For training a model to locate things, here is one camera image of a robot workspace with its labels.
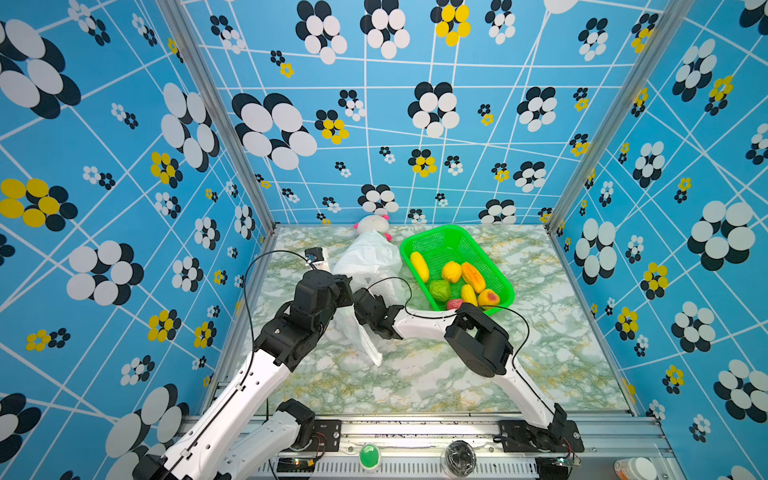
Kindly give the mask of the white plastic bag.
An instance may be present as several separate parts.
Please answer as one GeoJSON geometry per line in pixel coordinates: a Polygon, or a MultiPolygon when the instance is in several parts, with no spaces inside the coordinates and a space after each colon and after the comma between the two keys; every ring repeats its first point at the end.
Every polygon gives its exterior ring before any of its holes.
{"type": "MultiPolygon", "coordinates": [[[[377,231],[359,234],[352,244],[331,264],[333,274],[351,278],[353,293],[368,288],[372,294],[381,295],[387,305],[405,300],[405,290],[395,276],[400,273],[402,260],[398,248],[377,231]]],[[[375,366],[383,360],[377,344],[371,337],[371,327],[362,326],[352,307],[340,307],[333,318],[333,328],[366,356],[375,366]]]]}

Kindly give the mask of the yellow lemon fruit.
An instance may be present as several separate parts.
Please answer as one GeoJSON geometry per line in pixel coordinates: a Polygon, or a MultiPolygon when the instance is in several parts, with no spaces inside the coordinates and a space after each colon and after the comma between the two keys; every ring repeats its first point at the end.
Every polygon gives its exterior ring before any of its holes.
{"type": "Polygon", "coordinates": [[[411,265],[416,272],[416,276],[422,283],[427,284],[430,280],[430,270],[423,255],[417,251],[410,254],[411,265]]]}

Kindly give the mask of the green lime fruit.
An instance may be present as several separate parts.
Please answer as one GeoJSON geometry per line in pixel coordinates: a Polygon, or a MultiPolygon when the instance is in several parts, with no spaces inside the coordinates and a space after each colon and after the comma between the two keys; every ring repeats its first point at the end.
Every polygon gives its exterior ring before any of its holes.
{"type": "Polygon", "coordinates": [[[432,280],[428,292],[436,303],[446,303],[452,299],[452,285],[447,280],[432,280]]]}

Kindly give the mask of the red lychee fruit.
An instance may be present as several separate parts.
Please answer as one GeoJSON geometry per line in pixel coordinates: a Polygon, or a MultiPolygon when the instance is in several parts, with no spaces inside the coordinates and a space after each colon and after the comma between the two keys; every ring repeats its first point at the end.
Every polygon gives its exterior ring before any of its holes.
{"type": "Polygon", "coordinates": [[[457,310],[461,307],[463,301],[461,299],[452,299],[446,303],[447,310],[457,310]]]}

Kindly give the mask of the small yellow fruit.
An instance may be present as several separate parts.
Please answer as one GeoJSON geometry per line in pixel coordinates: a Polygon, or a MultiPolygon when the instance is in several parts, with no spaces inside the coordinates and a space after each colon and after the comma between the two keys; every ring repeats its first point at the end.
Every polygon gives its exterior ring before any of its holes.
{"type": "Polygon", "coordinates": [[[462,274],[462,266],[455,261],[449,261],[443,266],[441,277],[450,284],[456,284],[462,279],[462,274]]]}

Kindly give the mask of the long yellow fruit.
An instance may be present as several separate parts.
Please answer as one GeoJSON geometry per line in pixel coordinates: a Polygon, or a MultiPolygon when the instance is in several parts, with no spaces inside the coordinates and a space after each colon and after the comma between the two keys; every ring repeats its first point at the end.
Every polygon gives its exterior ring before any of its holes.
{"type": "Polygon", "coordinates": [[[467,303],[473,306],[478,305],[477,294],[471,285],[464,284],[461,288],[460,294],[463,303],[467,303]]]}

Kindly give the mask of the yellow red peach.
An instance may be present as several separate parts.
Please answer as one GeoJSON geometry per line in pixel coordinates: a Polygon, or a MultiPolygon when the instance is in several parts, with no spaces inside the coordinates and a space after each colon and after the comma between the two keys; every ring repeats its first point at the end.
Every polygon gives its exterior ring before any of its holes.
{"type": "Polygon", "coordinates": [[[480,308],[495,308],[501,302],[500,296],[492,289],[486,288],[477,295],[477,305],[480,308]]]}

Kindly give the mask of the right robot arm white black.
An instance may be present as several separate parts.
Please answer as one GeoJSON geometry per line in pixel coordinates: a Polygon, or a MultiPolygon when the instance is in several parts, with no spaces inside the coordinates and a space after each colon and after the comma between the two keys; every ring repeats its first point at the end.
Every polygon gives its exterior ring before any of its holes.
{"type": "Polygon", "coordinates": [[[354,294],[353,306],[358,323],[383,339],[447,343],[470,371],[502,388],[530,430],[562,436],[567,414],[519,363],[507,331],[479,307],[463,303],[454,310],[409,312],[403,305],[387,305],[382,296],[365,288],[354,294]]]}

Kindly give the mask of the pink white plush toy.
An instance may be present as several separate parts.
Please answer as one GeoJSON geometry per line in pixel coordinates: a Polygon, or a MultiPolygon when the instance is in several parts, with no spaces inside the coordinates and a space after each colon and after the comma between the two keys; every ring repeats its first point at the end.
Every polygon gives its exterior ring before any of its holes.
{"type": "Polygon", "coordinates": [[[359,222],[355,223],[353,228],[357,231],[358,234],[375,231],[381,234],[387,241],[391,242],[392,235],[389,233],[389,219],[390,217],[388,215],[368,215],[359,222]]]}

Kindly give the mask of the round silver knob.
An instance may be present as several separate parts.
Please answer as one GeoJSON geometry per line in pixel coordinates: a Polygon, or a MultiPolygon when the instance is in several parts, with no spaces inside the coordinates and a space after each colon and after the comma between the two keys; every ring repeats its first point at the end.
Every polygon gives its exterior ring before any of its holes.
{"type": "Polygon", "coordinates": [[[471,475],[477,465],[474,448],[463,440],[452,441],[441,454],[441,469],[449,479],[471,475]]]}

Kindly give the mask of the white orange container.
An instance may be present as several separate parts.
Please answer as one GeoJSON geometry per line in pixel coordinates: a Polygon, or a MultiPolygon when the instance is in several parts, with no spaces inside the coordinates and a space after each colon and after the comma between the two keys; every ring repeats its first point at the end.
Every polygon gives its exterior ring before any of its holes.
{"type": "Polygon", "coordinates": [[[614,472],[620,480],[656,480],[658,471],[644,457],[620,459],[614,462],[614,472]]]}

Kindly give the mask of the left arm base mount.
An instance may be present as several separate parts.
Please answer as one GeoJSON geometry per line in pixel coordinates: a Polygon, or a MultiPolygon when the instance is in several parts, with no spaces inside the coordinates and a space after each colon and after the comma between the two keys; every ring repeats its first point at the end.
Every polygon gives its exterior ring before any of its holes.
{"type": "Polygon", "coordinates": [[[342,424],[340,420],[321,419],[312,409],[296,399],[289,399],[278,405],[274,415],[279,413],[290,415],[290,422],[298,427],[296,438],[287,451],[339,451],[342,424]]]}

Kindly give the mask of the aluminium front rail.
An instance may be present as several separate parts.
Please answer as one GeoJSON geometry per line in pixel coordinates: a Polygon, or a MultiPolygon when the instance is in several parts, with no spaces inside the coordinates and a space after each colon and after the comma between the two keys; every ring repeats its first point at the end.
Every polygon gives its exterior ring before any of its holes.
{"type": "Polygon", "coordinates": [[[285,435],[260,433],[256,447],[271,453],[252,468],[250,479],[449,479],[441,469],[441,454],[454,440],[475,450],[472,479],[614,479],[614,462],[644,457],[659,479],[682,479],[684,473],[660,424],[625,412],[587,412],[574,417],[583,438],[583,453],[506,453],[493,437],[498,422],[513,414],[320,416],[340,420],[338,452],[277,452],[285,435]],[[376,445],[380,467],[365,471],[359,452],[376,445]]]}

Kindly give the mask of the aluminium frame post left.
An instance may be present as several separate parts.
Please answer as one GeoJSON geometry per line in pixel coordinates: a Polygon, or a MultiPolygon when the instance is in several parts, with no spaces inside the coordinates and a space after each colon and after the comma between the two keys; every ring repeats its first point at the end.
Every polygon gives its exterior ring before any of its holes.
{"type": "Polygon", "coordinates": [[[160,0],[157,1],[157,4],[174,40],[182,50],[192,80],[203,97],[213,124],[216,126],[220,139],[232,160],[235,172],[266,231],[266,236],[270,237],[275,233],[276,222],[255,181],[255,174],[238,140],[235,128],[228,118],[224,102],[204,60],[203,51],[195,42],[192,23],[186,19],[180,1],[160,0]]]}

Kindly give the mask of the aluminium frame post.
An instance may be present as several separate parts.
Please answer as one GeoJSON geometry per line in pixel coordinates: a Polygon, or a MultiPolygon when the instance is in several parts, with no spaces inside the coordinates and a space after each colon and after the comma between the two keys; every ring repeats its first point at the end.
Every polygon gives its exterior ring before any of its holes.
{"type": "Polygon", "coordinates": [[[546,230],[550,236],[555,236],[557,228],[575,204],[588,175],[596,168],[605,149],[609,146],[610,141],[615,137],[623,123],[633,100],[645,86],[650,75],[666,53],[694,3],[694,0],[674,0],[667,3],[665,10],[661,14],[656,33],[639,54],[624,84],[599,125],[586,156],[580,161],[554,207],[552,217],[546,224],[546,230]]]}
{"type": "Polygon", "coordinates": [[[276,222],[255,181],[255,174],[238,140],[235,128],[228,118],[224,102],[204,60],[203,51],[195,42],[192,23],[186,19],[180,1],[160,0],[157,1],[157,4],[174,40],[182,50],[192,80],[203,97],[213,124],[216,126],[220,139],[232,160],[235,172],[266,231],[266,236],[270,237],[275,233],[276,222]]]}

